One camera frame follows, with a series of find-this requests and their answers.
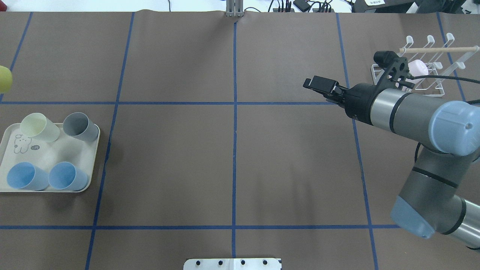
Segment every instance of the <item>yellow ball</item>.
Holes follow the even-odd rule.
[[[8,93],[12,86],[12,73],[4,66],[0,66],[0,93]]]

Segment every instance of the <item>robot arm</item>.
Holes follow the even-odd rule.
[[[304,87],[345,109],[348,117],[416,140],[424,150],[397,196],[391,217],[407,231],[430,238],[450,235],[480,252],[480,207],[455,195],[470,165],[480,156],[480,108],[401,91],[413,84],[407,59],[376,52],[385,72],[377,85],[345,88],[314,76]]]

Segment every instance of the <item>blue tape line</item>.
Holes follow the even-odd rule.
[[[90,268],[90,260],[92,258],[92,249],[93,249],[93,242],[95,240],[95,229],[92,229],[92,233],[90,234],[90,244],[88,245],[88,253],[87,253],[87,259],[85,263],[85,270],[88,270]]]
[[[86,259],[86,263],[85,263],[85,270],[88,270],[89,267],[90,267],[90,259],[91,259],[91,256],[92,256],[93,243],[95,241],[95,230],[96,230],[96,225],[97,225],[97,222],[98,222],[98,213],[100,211],[100,203],[102,201],[103,186],[104,186],[104,183],[105,183],[107,162],[108,162],[108,159],[110,157],[111,140],[112,140],[113,130],[115,128],[115,121],[117,119],[117,111],[118,111],[120,94],[121,94],[121,86],[122,86],[122,82],[123,82],[123,75],[125,73],[125,65],[127,64],[128,48],[129,48],[129,45],[130,45],[130,37],[132,36],[132,28],[133,28],[134,18],[135,18],[135,12],[132,12],[132,16],[130,18],[130,27],[129,27],[129,30],[128,30],[127,44],[125,45],[125,54],[123,56],[123,64],[122,64],[121,73],[120,73],[119,88],[118,88],[118,91],[117,91],[117,100],[116,100],[115,108],[113,110],[112,125],[110,127],[110,134],[108,136],[108,144],[107,144],[107,151],[105,153],[105,161],[103,163],[102,180],[100,181],[100,188],[98,190],[98,198],[97,198],[97,201],[96,201],[92,235],[90,237],[90,244],[88,246],[87,259]]]
[[[200,226],[97,226],[96,230],[231,230],[230,225]]]
[[[120,101],[120,105],[233,105],[233,102]]]
[[[340,50],[342,52],[342,61],[343,61],[343,70],[344,70],[344,73],[345,73],[345,81],[347,83],[347,88],[350,88],[350,81],[348,79],[347,61],[345,60],[345,50],[344,50],[344,47],[343,47],[342,30],[341,30],[341,25],[340,25],[340,16],[338,15],[338,13],[336,13],[336,25],[337,25],[337,28],[338,28],[338,38],[340,40]],[[353,119],[352,119],[352,125],[353,125],[353,134],[355,136],[355,144],[357,146],[357,157],[358,157],[359,164],[360,164],[361,180],[362,180],[362,186],[363,186],[363,198],[364,198],[364,202],[365,202],[365,209],[366,209],[366,212],[367,212],[368,229],[369,229],[369,234],[370,234],[370,244],[372,246],[373,265],[375,266],[375,270],[378,270],[377,251],[376,251],[376,248],[375,248],[375,238],[374,238],[374,235],[373,235],[372,219],[371,219],[371,216],[370,216],[370,204],[368,202],[367,185],[365,183],[365,174],[363,172],[363,162],[361,160],[360,144],[359,144],[358,133],[357,133],[357,125],[355,124],[355,120],[353,120]]]
[[[91,230],[93,226],[0,225],[0,230]]]
[[[444,28],[442,26],[442,20],[440,18],[440,13],[439,12],[437,12],[437,21],[438,21],[438,26],[440,27],[440,33],[442,34],[442,40],[444,41],[444,44],[445,44],[445,42],[447,42],[447,39],[445,38]],[[447,53],[447,55],[448,55],[448,60],[450,61],[450,64],[453,64],[452,56],[450,55],[449,52]],[[453,75],[455,77],[458,77],[458,74],[456,73],[456,70],[453,71]],[[458,86],[458,90],[460,90],[460,95],[462,96],[462,100],[466,101],[465,94],[463,93],[462,85],[461,85],[459,80],[456,81],[456,85]]]
[[[5,105],[235,105],[235,102],[220,101],[0,101]],[[241,102],[237,105],[335,105],[331,102],[270,102],[252,101]]]
[[[348,80],[348,72],[347,72],[347,61],[345,60],[345,50],[343,48],[343,39],[342,39],[342,29],[340,28],[340,16],[338,13],[336,15],[336,27],[338,30],[338,39],[340,41],[340,51],[342,53],[342,62],[343,62],[343,73],[345,74],[345,81],[347,88],[350,88],[350,81]]]
[[[22,44],[24,43],[25,36],[27,34],[28,27],[30,25],[30,21],[32,20],[33,12],[30,12],[30,15],[28,16],[27,24],[25,25],[24,32],[22,34],[22,38],[20,39],[20,42],[18,43],[17,51],[15,52],[15,55],[12,60],[12,64],[10,65],[10,71],[13,72],[13,68],[15,67],[15,63],[17,62],[17,57],[18,54],[20,53],[20,49],[22,48]],[[0,101],[3,99],[3,94],[0,94]]]
[[[374,235],[373,235],[372,218],[370,216],[370,204],[368,202],[367,184],[365,182],[365,173],[363,171],[363,162],[362,162],[362,159],[361,159],[360,143],[359,143],[359,137],[358,137],[358,133],[357,133],[357,124],[355,123],[355,120],[353,120],[353,119],[352,119],[352,125],[353,125],[353,134],[355,136],[355,144],[357,146],[357,157],[358,157],[359,164],[360,164],[361,181],[362,181],[362,186],[363,186],[363,199],[364,199],[364,202],[365,202],[365,209],[367,211],[367,222],[368,222],[369,233],[370,233],[370,244],[372,245],[373,264],[375,266],[375,270],[378,270],[377,251],[376,251],[376,248],[375,248],[375,239],[374,239]]]
[[[331,230],[368,229],[368,225],[238,225],[238,230]]]
[[[233,168],[232,168],[232,258],[236,256],[237,223],[237,22],[233,24]]]
[[[114,101],[1,101],[5,105],[114,105]]]
[[[133,225],[95,226],[95,231],[105,230],[348,230],[348,229],[400,229],[396,224],[353,225]],[[0,230],[92,230],[94,226],[68,225],[0,225]]]

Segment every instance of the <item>blue cup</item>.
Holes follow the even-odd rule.
[[[20,162],[8,172],[7,183],[15,189],[42,190],[48,186],[48,173],[30,162]]]
[[[70,162],[60,162],[50,171],[48,182],[59,190],[81,190],[87,186],[88,176]]]

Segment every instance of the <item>blue joint cap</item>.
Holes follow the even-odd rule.
[[[466,156],[480,147],[480,108],[462,101],[449,101],[432,116],[429,137],[444,153]]]
[[[435,233],[435,229],[400,196],[396,197],[390,217],[398,226],[421,238],[429,239]]]

